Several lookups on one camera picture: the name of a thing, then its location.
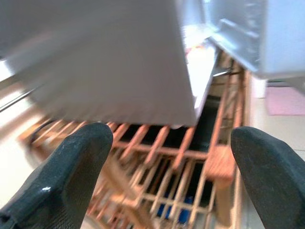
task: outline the copper wire rack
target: copper wire rack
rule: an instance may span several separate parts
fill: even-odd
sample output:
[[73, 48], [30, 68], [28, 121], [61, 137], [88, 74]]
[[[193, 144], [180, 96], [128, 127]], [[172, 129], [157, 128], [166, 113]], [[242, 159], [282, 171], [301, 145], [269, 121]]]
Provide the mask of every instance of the copper wire rack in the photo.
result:
[[[101, 228], [238, 228], [241, 181], [230, 132], [245, 122], [247, 77], [242, 67], [233, 66], [211, 85], [209, 95], [217, 97], [213, 100], [217, 106], [205, 146], [194, 143], [205, 135], [199, 128], [206, 122], [204, 117], [198, 126], [177, 130], [107, 123], [113, 146], [87, 210]], [[49, 120], [41, 119], [20, 140], [28, 143]], [[32, 142], [35, 157], [44, 160], [66, 136], [87, 123], [56, 120], [45, 126]]]

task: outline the pink mat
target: pink mat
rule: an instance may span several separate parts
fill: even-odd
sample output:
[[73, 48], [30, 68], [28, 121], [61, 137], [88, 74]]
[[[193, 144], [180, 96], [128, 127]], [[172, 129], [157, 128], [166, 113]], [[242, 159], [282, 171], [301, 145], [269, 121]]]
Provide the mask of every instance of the pink mat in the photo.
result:
[[267, 87], [269, 115], [305, 115], [305, 95], [292, 87]]

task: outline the metal grid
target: metal grid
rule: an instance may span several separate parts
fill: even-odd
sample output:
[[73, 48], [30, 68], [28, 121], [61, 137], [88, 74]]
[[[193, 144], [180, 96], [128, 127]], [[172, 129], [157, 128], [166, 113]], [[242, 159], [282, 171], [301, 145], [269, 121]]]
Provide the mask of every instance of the metal grid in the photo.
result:
[[[130, 141], [126, 142], [121, 138], [131, 128], [131, 125], [107, 123], [113, 131], [111, 158], [117, 166], [115, 172], [119, 177], [122, 175], [123, 182], [127, 181], [127, 183], [115, 184], [114, 181], [109, 184], [109, 180], [104, 178], [98, 182], [87, 213], [95, 217], [103, 228], [128, 228], [131, 225], [135, 225], [136, 228], [193, 228], [199, 215], [204, 218], [202, 228], [211, 227], [218, 186], [210, 187], [211, 193], [206, 203], [203, 204], [207, 179], [213, 180], [214, 183], [229, 181], [231, 184], [235, 173], [234, 164], [231, 167], [220, 168], [222, 160], [214, 156], [215, 151], [226, 152], [231, 129], [241, 125], [243, 120], [244, 71], [234, 65], [231, 72], [235, 69], [238, 69], [237, 74], [219, 77], [211, 86], [210, 94], [217, 94], [218, 90], [222, 92], [222, 95], [208, 152], [189, 149], [196, 127], [186, 128], [179, 147], [165, 147], [163, 144], [171, 131], [169, 126], [160, 127], [157, 136], [148, 145], [142, 143], [142, 140], [151, 126], [139, 126]], [[30, 134], [47, 121], [49, 119], [44, 118], [32, 126], [20, 136], [21, 140], [27, 141]], [[38, 152], [38, 157], [45, 159], [66, 136], [85, 124], [87, 122], [58, 120], [43, 128], [32, 143]], [[207, 169], [206, 161], [209, 158], [212, 165]], [[196, 191], [192, 196], [192, 201], [185, 203], [192, 181], [191, 177], [198, 173], [198, 169], [195, 170], [195, 167], [200, 170]], [[231, 205], [230, 196], [229, 198], [228, 196], [219, 197], [219, 199], [229, 202]], [[235, 188], [233, 204], [236, 205], [237, 202], [238, 191]], [[217, 217], [219, 219], [229, 218], [232, 228], [235, 228], [238, 224], [236, 223], [238, 210], [235, 210], [231, 217], [231, 207], [228, 209], [225, 207], [228, 204], [224, 204], [224, 207], [220, 205], [222, 203], [218, 201], [217, 209], [222, 210], [217, 213]], [[185, 222], [180, 220], [182, 211], [187, 212]]]

